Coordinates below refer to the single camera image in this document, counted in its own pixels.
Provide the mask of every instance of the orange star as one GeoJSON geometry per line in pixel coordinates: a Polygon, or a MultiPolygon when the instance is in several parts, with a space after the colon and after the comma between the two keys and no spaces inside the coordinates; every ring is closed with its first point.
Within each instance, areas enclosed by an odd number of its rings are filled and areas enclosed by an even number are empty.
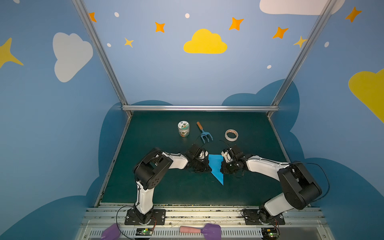
{"type": "Polygon", "coordinates": [[[157,22],[155,22],[155,23],[156,23],[156,32],[158,32],[158,31],[164,32],[165,23],[163,23],[163,24],[158,24],[157,22]]]}
{"type": "Polygon", "coordinates": [[[91,18],[92,21],[94,21],[95,23],[97,23],[96,19],[95,19],[95,13],[89,13],[89,17],[91,18]]]}
{"type": "Polygon", "coordinates": [[[281,39],[283,39],[284,33],[285,33],[288,29],[289,29],[289,28],[281,29],[280,27],[277,27],[277,33],[273,36],[273,38],[281,38],[281,39]]]}
{"type": "Polygon", "coordinates": [[[231,29],[237,29],[238,31],[240,31],[240,23],[243,21],[244,19],[240,19],[240,20],[237,20],[235,18],[232,18],[232,25],[231,27],[229,28],[229,30],[231,29]]]}
{"type": "Polygon", "coordinates": [[[352,12],[346,17],[345,19],[349,19],[351,23],[353,23],[353,20],[357,15],[359,15],[362,11],[357,11],[356,7],[353,8],[352,12]]]}

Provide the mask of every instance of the masking tape roll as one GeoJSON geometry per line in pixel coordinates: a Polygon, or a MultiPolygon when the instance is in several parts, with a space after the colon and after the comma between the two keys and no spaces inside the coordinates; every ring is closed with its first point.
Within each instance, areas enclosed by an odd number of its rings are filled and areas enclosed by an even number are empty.
{"type": "Polygon", "coordinates": [[[228,140],[228,141],[231,141],[231,142],[234,142],[237,140],[237,138],[239,137],[239,134],[233,130],[233,129],[228,129],[226,132],[225,132],[225,138],[228,140]],[[231,132],[231,133],[234,133],[236,135],[235,138],[230,138],[227,134],[231,132]]]}

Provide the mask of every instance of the blue hand rake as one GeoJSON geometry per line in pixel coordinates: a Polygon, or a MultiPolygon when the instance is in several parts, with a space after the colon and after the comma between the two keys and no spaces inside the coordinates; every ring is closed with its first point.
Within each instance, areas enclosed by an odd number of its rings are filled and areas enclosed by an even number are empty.
{"type": "Polygon", "coordinates": [[[209,142],[208,136],[211,137],[211,141],[214,140],[214,138],[212,137],[212,135],[209,132],[206,132],[206,131],[203,130],[203,126],[201,126],[201,124],[199,122],[197,122],[197,125],[199,126],[199,128],[201,130],[200,137],[203,140],[203,143],[205,143],[204,137],[207,139],[208,142],[209,142]]]}

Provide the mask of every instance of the black mounting plate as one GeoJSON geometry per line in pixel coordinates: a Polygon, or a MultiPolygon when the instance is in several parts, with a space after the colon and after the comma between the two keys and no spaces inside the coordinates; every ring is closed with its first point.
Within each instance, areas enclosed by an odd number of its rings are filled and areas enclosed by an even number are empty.
{"type": "MultiPolygon", "coordinates": [[[[152,216],[156,218],[156,225],[164,225],[166,211],[165,209],[154,209],[152,212],[152,216]]],[[[127,215],[125,217],[124,225],[154,225],[155,220],[151,217],[151,220],[147,224],[141,224],[140,219],[135,214],[133,209],[128,210],[127,215]]]]}
{"type": "MultiPolygon", "coordinates": [[[[245,224],[246,225],[265,225],[261,222],[255,221],[254,219],[258,219],[257,211],[258,209],[246,209],[247,216],[249,216],[249,219],[252,219],[252,221],[249,221],[245,218],[245,224]]],[[[272,219],[266,221],[266,223],[271,223],[273,225],[276,225],[275,220],[279,223],[279,225],[285,225],[284,217],[282,214],[279,214],[277,216],[274,216],[272,219]]]]}

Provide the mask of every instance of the yellow star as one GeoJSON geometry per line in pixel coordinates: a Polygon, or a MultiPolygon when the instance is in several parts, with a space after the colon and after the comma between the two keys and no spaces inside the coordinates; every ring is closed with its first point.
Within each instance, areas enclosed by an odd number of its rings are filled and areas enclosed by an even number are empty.
{"type": "Polygon", "coordinates": [[[97,23],[96,19],[95,19],[95,13],[89,13],[89,17],[91,18],[92,21],[94,21],[95,23],[97,23]]]}
{"type": "Polygon", "coordinates": [[[240,20],[237,20],[235,18],[232,18],[232,25],[231,27],[229,28],[229,30],[231,29],[237,29],[238,31],[240,31],[240,23],[243,21],[244,19],[240,19],[240,20]]]}
{"type": "Polygon", "coordinates": [[[356,7],[353,8],[352,12],[348,15],[348,17],[346,17],[345,19],[349,19],[351,21],[351,23],[353,22],[353,20],[355,19],[355,17],[357,15],[359,15],[362,11],[357,11],[356,10],[356,7]]]}
{"type": "Polygon", "coordinates": [[[127,43],[126,44],[124,44],[124,46],[125,45],[129,45],[129,46],[131,46],[132,47],[132,42],[133,42],[133,40],[132,41],[128,41],[128,39],[125,39],[126,41],[127,41],[127,43]]]}
{"type": "Polygon", "coordinates": [[[158,32],[158,31],[164,32],[165,23],[163,23],[163,24],[158,24],[157,22],[155,22],[155,23],[156,23],[156,32],[158,32]]]}
{"type": "Polygon", "coordinates": [[[303,45],[303,43],[304,43],[306,40],[307,40],[307,39],[303,39],[303,38],[300,36],[300,40],[299,40],[297,43],[295,43],[294,45],[299,45],[300,48],[301,48],[301,46],[303,45]]]}
{"type": "Polygon", "coordinates": [[[289,28],[281,29],[280,27],[277,27],[277,33],[273,36],[273,38],[281,38],[281,39],[283,39],[284,33],[285,33],[288,29],[289,29],[289,28]]]}
{"type": "Polygon", "coordinates": [[[15,58],[11,54],[11,43],[12,43],[12,38],[9,38],[3,46],[0,47],[0,68],[3,66],[4,63],[6,62],[14,62],[17,64],[20,64],[24,66],[17,58],[15,58]]]}

